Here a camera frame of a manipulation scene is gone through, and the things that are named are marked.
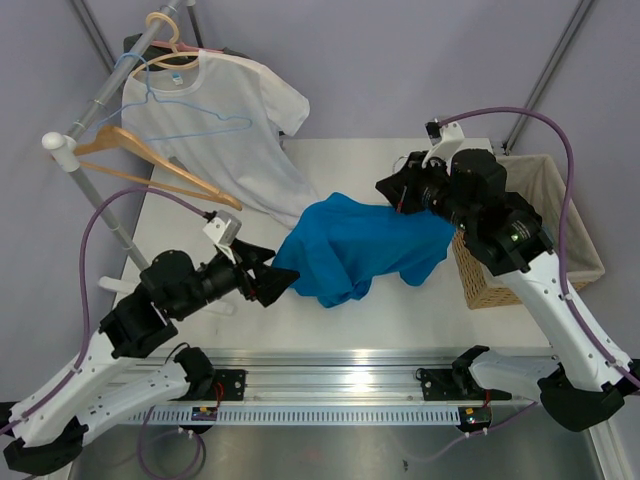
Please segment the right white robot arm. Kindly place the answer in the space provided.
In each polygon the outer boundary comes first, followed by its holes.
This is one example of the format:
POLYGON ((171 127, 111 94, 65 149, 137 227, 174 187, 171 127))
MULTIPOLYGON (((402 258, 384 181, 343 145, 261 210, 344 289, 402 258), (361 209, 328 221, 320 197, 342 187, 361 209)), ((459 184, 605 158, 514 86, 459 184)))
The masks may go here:
POLYGON ((542 218, 506 189, 507 171, 483 149, 450 161, 415 151, 376 189, 403 214, 429 211, 463 233, 465 247, 527 308, 554 350, 527 360, 474 346, 452 364, 464 397, 498 390, 541 404, 562 427, 581 432, 611 418, 639 390, 639 362, 620 350, 562 285, 560 257, 542 218))

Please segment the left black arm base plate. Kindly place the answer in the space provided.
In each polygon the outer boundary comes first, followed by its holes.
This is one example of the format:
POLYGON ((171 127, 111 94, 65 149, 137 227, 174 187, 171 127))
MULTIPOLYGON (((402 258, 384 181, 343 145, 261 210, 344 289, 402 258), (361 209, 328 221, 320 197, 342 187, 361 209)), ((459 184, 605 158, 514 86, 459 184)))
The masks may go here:
POLYGON ((244 400, 248 372, 243 369, 217 369, 211 378, 197 380, 177 401, 244 400))

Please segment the bright blue t shirt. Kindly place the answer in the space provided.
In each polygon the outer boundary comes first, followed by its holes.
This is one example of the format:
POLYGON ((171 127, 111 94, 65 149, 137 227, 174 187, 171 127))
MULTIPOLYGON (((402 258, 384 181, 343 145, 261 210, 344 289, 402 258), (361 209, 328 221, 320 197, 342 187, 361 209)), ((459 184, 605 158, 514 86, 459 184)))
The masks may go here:
POLYGON ((303 212, 272 265, 298 272, 295 292, 329 309, 365 297, 377 276, 423 285, 453 236, 451 225, 427 211, 403 215, 333 193, 303 212))

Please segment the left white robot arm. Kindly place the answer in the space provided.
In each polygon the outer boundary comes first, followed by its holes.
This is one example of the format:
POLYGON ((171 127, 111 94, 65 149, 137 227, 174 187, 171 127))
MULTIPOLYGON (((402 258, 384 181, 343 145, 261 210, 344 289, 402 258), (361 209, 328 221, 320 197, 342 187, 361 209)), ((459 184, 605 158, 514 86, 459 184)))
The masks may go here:
POLYGON ((185 347, 148 376, 110 393, 103 387, 136 361, 175 337, 176 322, 237 291, 263 307, 299 277, 268 265, 272 250, 240 240, 194 265, 180 250, 159 254, 134 291, 100 322, 70 365, 21 402, 1 405, 1 432, 12 437, 3 454, 8 468, 48 475, 73 462, 83 448, 131 415, 165 401, 208 396, 216 373, 198 347, 185 347))

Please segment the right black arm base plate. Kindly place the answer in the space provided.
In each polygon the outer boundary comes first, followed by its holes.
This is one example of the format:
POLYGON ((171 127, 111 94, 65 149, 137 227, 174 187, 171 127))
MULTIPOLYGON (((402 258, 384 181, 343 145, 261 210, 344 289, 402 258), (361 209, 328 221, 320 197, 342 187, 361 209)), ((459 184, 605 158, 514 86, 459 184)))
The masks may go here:
POLYGON ((420 383, 425 401, 507 401, 513 396, 501 390, 485 390, 474 381, 462 386, 454 379, 451 368, 418 368, 415 379, 420 383))

